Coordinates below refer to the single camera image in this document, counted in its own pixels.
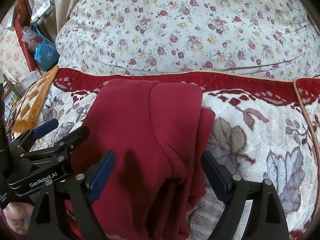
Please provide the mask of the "person's left hand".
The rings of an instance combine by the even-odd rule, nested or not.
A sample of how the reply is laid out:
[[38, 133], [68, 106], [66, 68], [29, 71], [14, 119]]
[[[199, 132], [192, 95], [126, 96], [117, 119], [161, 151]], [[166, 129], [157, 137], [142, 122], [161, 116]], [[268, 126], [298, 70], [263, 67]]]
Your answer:
[[29, 203], [13, 202], [9, 203], [3, 210], [5, 221], [9, 228], [19, 236], [26, 236], [29, 225], [25, 221], [30, 218], [34, 207]]

